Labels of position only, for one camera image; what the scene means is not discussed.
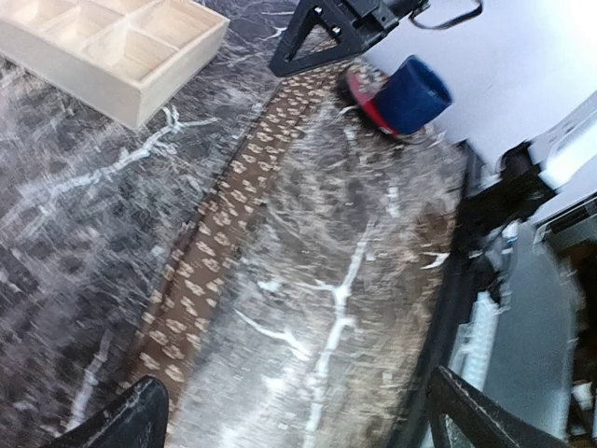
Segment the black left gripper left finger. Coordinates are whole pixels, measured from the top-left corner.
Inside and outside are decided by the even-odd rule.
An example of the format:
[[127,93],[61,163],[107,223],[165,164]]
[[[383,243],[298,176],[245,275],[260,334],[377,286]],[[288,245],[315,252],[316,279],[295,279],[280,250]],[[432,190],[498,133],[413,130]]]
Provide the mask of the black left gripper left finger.
[[43,448],[162,448],[168,418],[166,386],[146,375],[81,425]]

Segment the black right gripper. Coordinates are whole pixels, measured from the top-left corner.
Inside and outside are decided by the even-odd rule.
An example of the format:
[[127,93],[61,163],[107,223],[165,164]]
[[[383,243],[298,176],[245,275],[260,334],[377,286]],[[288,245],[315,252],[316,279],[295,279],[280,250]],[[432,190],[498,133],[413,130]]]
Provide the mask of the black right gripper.
[[291,77],[351,59],[428,7],[424,0],[300,1],[269,68],[277,77]]

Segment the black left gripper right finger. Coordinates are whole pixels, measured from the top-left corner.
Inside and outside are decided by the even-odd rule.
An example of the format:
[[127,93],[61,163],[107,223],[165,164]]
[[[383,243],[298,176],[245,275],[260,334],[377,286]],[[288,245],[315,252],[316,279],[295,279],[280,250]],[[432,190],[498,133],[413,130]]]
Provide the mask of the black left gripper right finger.
[[426,389],[427,418],[436,447],[451,447],[456,427],[474,447],[566,447],[565,441],[505,411],[457,373],[434,368]]

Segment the brown floral tie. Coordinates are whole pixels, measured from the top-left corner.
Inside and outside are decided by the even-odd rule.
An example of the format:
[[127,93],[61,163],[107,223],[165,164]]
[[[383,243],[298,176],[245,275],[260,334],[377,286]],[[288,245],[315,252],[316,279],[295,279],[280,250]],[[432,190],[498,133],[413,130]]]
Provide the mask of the brown floral tie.
[[300,125],[326,99],[335,79],[330,69],[316,69],[280,82],[166,263],[142,316],[124,384],[145,376],[161,381],[169,415],[187,386],[239,243],[286,151],[299,139]]

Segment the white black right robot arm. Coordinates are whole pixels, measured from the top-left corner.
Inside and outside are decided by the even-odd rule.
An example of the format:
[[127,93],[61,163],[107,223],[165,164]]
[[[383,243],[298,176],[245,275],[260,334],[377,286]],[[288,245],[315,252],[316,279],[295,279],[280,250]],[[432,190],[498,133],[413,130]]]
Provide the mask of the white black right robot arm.
[[[301,1],[270,61],[277,77],[290,77],[344,62],[381,43],[403,21],[419,29],[426,1]],[[420,130],[453,104],[437,72],[411,54],[383,87],[367,91],[358,74],[345,82],[366,116],[387,135]],[[488,186],[468,192],[461,214],[470,234],[485,236],[530,218],[555,197],[574,174],[596,156],[596,97],[589,96],[550,129],[509,149]]]

